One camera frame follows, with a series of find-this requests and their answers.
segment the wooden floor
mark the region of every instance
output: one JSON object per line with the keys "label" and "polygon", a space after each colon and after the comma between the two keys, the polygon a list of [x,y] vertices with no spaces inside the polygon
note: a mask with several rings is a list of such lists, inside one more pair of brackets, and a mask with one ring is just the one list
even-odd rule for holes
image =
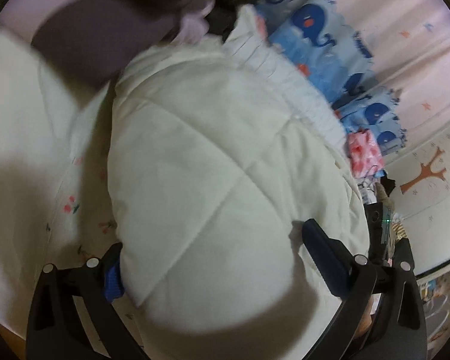
{"label": "wooden floor", "polygon": [[25,360],[25,340],[18,337],[2,325],[0,325],[0,334],[18,358],[20,360]]}

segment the star pattern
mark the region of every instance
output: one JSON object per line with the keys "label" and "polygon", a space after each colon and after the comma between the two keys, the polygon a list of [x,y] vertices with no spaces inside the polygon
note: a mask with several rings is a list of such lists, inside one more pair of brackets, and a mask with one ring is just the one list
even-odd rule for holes
{"label": "star pattern", "polygon": [[435,28],[435,26],[433,24],[430,24],[430,23],[425,23],[423,26],[425,27],[425,29],[428,32],[433,32],[433,29]]}

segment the mattress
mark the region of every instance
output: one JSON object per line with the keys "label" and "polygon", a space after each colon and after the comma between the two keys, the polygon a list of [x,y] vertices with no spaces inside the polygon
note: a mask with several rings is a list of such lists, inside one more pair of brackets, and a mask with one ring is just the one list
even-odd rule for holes
{"label": "mattress", "polygon": [[[60,76],[0,28],[0,323],[20,337],[45,263],[80,266],[116,242],[108,92],[108,85],[95,93]],[[127,298],[115,308],[140,341]]]}

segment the silver screw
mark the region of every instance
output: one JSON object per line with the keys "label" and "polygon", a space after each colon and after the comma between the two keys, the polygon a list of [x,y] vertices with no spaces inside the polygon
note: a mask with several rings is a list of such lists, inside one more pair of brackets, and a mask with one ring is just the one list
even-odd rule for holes
{"label": "silver screw", "polygon": [[96,257],[92,257],[87,261],[87,267],[95,268],[100,261]]}
{"label": "silver screw", "polygon": [[43,267],[42,271],[44,274],[49,274],[50,272],[53,271],[53,264],[47,264]]}
{"label": "silver screw", "polygon": [[410,269],[412,269],[412,267],[410,266],[410,264],[406,261],[402,261],[400,263],[400,267],[405,271],[408,272]]}
{"label": "silver screw", "polygon": [[357,254],[355,256],[355,262],[359,265],[359,266],[366,266],[368,263],[368,258],[365,257],[363,254]]}

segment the pink flower print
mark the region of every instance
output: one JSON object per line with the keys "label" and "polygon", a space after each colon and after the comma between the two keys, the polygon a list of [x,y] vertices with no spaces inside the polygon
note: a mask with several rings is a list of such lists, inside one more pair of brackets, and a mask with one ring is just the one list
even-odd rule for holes
{"label": "pink flower print", "polygon": [[116,229],[116,222],[111,219],[108,222],[100,222],[98,224],[98,227],[102,228],[102,233],[106,234],[109,230],[115,230]]}
{"label": "pink flower print", "polygon": [[70,214],[71,212],[75,214],[78,211],[78,209],[80,208],[80,204],[75,204],[75,202],[75,196],[71,195],[68,198],[68,203],[63,207],[63,211],[65,212],[65,214]]}

